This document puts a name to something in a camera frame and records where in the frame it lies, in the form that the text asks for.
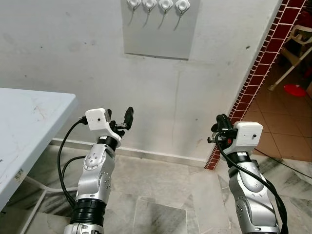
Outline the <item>red round dish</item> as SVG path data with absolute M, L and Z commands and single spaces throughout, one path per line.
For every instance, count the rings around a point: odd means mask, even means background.
M 287 94 L 290 94 L 295 97 L 304 97 L 308 95 L 306 89 L 301 87 L 299 84 L 285 84 L 283 85 L 283 89 Z

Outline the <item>cream plastic chair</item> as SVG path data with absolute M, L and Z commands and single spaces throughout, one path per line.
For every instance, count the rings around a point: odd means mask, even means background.
M 308 50 L 302 55 L 296 55 L 285 47 L 286 43 L 290 40 L 300 44 L 303 48 L 305 45 L 312 43 L 312 29 L 310 27 L 305 27 L 303 25 L 294 25 L 293 29 L 290 31 L 289 36 L 284 40 L 283 47 L 280 49 L 279 53 L 283 55 L 292 64 L 290 69 L 288 69 L 279 80 L 268 87 L 269 91 L 274 91 L 278 84 L 297 66 L 304 58 L 312 51 L 312 47 L 308 47 Z

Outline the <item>grey hook board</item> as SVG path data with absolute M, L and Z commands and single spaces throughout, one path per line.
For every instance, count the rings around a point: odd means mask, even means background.
M 190 8 L 181 18 L 176 31 L 174 31 L 174 27 L 178 15 L 175 4 L 178 0 L 173 0 L 174 6 L 167 13 L 160 29 L 158 29 L 158 25 L 162 19 L 162 12 L 158 4 L 152 10 L 147 25 L 142 27 L 146 16 L 143 5 L 141 4 L 136 9 L 131 24 L 127 25 L 128 20 L 131 18 L 131 9 L 128 7 L 126 0 L 118 1 L 121 4 L 125 53 L 156 58 L 189 59 L 201 0 L 189 0 Z

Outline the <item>white wall hook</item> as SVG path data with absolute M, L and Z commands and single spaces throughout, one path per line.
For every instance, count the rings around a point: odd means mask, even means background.
M 147 23 L 149 22 L 149 17 L 150 17 L 152 10 L 157 5 L 157 0 L 142 0 L 142 5 L 143 5 L 143 11 L 146 13 L 145 22 L 143 23 L 142 27 L 145 27 Z
M 166 18 L 167 13 L 173 8 L 174 3 L 173 0 L 159 0 L 158 6 L 162 12 L 162 19 L 160 24 L 158 25 L 158 29 L 160 29 Z
M 175 7 L 176 7 L 177 15 L 178 15 L 178 20 L 177 20 L 177 23 L 174 27 L 174 31 L 176 31 L 176 29 L 178 28 L 178 25 L 180 24 L 181 18 L 183 17 L 183 15 L 190 8 L 190 2 L 189 2 L 189 0 L 178 0 L 175 3 Z
M 138 9 L 138 7 L 142 4 L 142 0 L 126 0 L 126 1 L 128 7 L 131 9 L 131 18 L 127 22 L 127 25 L 130 25 L 134 18 L 136 9 Z

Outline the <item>white folding table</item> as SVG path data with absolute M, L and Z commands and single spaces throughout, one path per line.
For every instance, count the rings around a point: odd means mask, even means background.
M 23 181 L 42 190 L 20 234 L 27 231 L 46 194 L 62 191 L 28 173 L 77 104 L 74 94 L 0 88 L 0 210 Z

